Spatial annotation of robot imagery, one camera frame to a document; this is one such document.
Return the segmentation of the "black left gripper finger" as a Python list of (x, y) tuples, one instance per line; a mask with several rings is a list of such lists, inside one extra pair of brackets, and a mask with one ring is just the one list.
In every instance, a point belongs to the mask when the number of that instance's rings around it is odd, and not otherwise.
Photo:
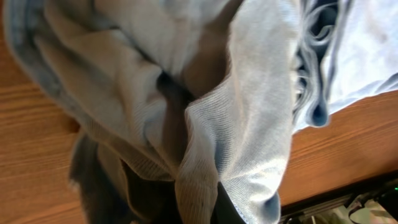
[(246, 224), (236, 211), (221, 182), (218, 183), (218, 196), (211, 224)]

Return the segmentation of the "light blue t-shirt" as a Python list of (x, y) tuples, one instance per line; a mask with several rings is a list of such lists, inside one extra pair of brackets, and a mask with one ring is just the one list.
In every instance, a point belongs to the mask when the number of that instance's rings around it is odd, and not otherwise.
[(87, 223), (277, 223), (292, 136), (397, 89), (396, 1), (4, 1), (6, 44), (76, 119)]

